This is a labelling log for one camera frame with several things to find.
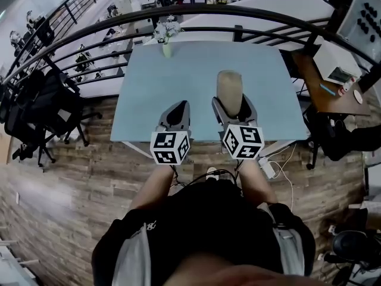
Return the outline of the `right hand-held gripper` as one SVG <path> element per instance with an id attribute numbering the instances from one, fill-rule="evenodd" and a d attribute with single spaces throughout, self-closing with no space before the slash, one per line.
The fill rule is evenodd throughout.
<path id="1" fill-rule="evenodd" d="M 243 94 L 239 119 L 231 119 L 217 97 L 212 98 L 212 108 L 222 131 L 220 141 L 233 159 L 255 160 L 264 148 L 263 130 L 258 127 L 257 111 Z"/>

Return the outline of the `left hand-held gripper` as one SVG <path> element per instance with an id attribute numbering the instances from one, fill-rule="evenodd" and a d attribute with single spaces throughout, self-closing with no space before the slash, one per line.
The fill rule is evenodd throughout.
<path id="1" fill-rule="evenodd" d="M 190 105 L 186 100 L 163 112 L 150 141 L 150 151 L 156 164 L 181 165 L 190 150 L 190 122 Z"/>

